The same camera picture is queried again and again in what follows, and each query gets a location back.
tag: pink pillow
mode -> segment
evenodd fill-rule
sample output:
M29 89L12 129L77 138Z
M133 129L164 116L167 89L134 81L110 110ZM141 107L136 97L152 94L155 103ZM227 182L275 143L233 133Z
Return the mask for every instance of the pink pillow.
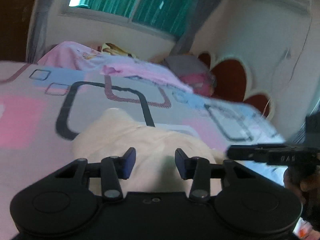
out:
M191 86L195 94L210 97L212 94L213 80L207 73L190 74L179 77L182 82Z

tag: metal screw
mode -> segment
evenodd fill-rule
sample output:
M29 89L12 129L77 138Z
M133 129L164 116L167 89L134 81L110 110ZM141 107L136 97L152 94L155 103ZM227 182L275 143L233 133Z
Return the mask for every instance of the metal screw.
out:
M109 189L104 192L104 196L107 198L117 198L120 196L120 192L115 189Z
M155 198L153 198L153 199L151 199L153 202L160 202L161 201L161 199L160 198L158 198L158 197L155 197Z
M142 202L143 202L144 204L151 204L151 201L150 201L149 199L144 199Z
M203 189L196 189L191 194L196 198L205 198L208 196L208 192Z

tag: window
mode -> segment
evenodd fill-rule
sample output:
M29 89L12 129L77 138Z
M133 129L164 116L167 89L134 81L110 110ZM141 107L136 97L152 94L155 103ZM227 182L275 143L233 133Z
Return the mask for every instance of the window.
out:
M144 25L180 37L193 0L70 0L69 8L85 8L124 17L120 22Z

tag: cable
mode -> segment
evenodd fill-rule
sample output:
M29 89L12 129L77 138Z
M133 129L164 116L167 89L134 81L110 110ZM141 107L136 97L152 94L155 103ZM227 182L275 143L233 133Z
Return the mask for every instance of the cable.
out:
M302 47L302 50L301 50L301 52L300 52L300 54L299 54L299 56L298 56L297 62L294 64L294 67L293 67L293 69L292 69L292 74L291 74L291 78L290 78L290 80L289 80L288 85L290 84L290 82L291 82L291 80L292 80L292 78L293 78L294 71L295 71L296 66L297 66L297 64L298 64L298 61L299 61L299 59L300 59L300 56L301 56L301 54L302 54L302 52L303 52L304 46L306 45L306 42L307 42L307 39L308 39L308 36L309 36L309 32L310 32L310 28L311 28L311 22L312 22L312 15L311 15L311 18L310 18L310 24L309 24L308 32L307 32L307 35L306 35L306 39L305 39L305 41L304 41L304 43L303 43L303 47Z
M297 66L297 64L298 64L298 61L299 61L300 56L301 56L301 54L302 54L302 52L303 52L303 50L304 50L304 47L305 47L305 45L306 45L306 42L307 42L307 39L308 39L308 36L309 36L309 32L310 32L310 29L311 29L311 23L312 23L312 15L310 15L310 23L309 23L309 28L308 28L308 31L307 31L307 35L306 35L305 41L304 41L304 43L303 43L302 50L301 50L301 52L300 52L300 54L299 54L299 56L298 56L298 58L297 58L296 63L295 63L294 66L293 66L290 80L289 80L288 84L286 85L286 87L284 87L279 93L282 93L283 90L287 89L287 88L289 87L291 81L292 81L292 78L293 78L293 75L294 75L294 71L295 71L295 69L296 69L296 66ZM266 112L266 109L267 109L267 106L269 105L270 100L271 100L271 98L272 98L272 94L273 94L273 93L272 93L272 91L273 91L273 79L274 79L274 75L275 75L276 69L277 69L278 65L279 65L284 59L287 58L288 53L289 53L289 49L287 49L287 52L286 52L286 54L284 55L284 57L281 57L281 58L280 58L280 60L279 60L278 63L277 63L277 66L276 66L276 67L274 68L274 70L273 70L273 73L272 73L272 76L271 76L271 95L270 95L270 98L269 98L268 102L266 103L266 106L264 107L264 110L263 110L263 113L262 113L261 116L264 116L264 114L265 114L265 112Z

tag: gray pillow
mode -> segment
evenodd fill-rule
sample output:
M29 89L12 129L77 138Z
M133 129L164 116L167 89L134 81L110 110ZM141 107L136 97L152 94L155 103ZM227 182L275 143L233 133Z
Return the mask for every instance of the gray pillow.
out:
M168 56L164 62L178 77L209 72L207 65L193 55Z

